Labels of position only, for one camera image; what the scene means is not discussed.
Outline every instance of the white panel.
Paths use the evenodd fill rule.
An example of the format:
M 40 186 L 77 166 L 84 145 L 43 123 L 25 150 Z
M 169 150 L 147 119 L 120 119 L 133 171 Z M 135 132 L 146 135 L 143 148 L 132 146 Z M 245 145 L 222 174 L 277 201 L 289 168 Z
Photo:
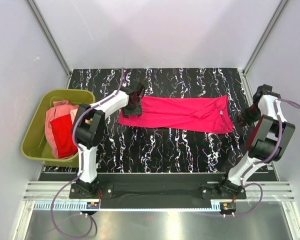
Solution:
M 290 1 L 248 73 L 255 91 L 268 84 L 281 97 L 300 104 L 300 0 Z M 300 213 L 300 110 L 281 103 L 282 112 L 296 130 L 282 159 L 280 177 L 289 181 Z
M 0 0 L 0 240 L 12 239 L 29 180 L 41 164 L 21 141 L 44 93 L 66 76 L 25 0 Z
M 243 68 L 279 0 L 36 0 L 70 68 Z

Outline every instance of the plastic bin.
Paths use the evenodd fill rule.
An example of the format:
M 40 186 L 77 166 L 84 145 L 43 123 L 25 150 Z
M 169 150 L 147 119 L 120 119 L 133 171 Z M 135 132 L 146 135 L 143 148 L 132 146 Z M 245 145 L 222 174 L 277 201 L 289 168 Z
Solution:
M 56 89 L 48 92 L 39 103 L 21 145 L 22 154 L 32 160 L 44 161 L 49 166 L 78 167 L 78 153 L 67 159 L 56 159 L 45 136 L 46 111 L 53 107 L 54 101 L 68 100 L 73 105 L 92 104 L 94 94 L 87 90 Z

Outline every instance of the marble pattern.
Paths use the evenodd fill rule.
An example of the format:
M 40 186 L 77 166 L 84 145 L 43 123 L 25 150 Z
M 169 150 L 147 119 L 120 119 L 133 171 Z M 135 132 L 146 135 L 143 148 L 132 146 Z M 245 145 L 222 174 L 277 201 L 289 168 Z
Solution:
M 248 107 L 236 68 L 126 69 L 126 80 L 142 81 L 145 95 L 169 98 L 228 97 L 228 113 L 235 124 Z M 92 91 L 97 101 L 116 90 L 121 69 L 75 69 L 71 89 Z M 229 134 L 171 128 L 143 128 L 118 124 L 119 111 L 106 120 L 98 146 L 97 170 L 109 173 L 215 173 L 229 170 L 246 153 L 252 127 L 234 126 Z

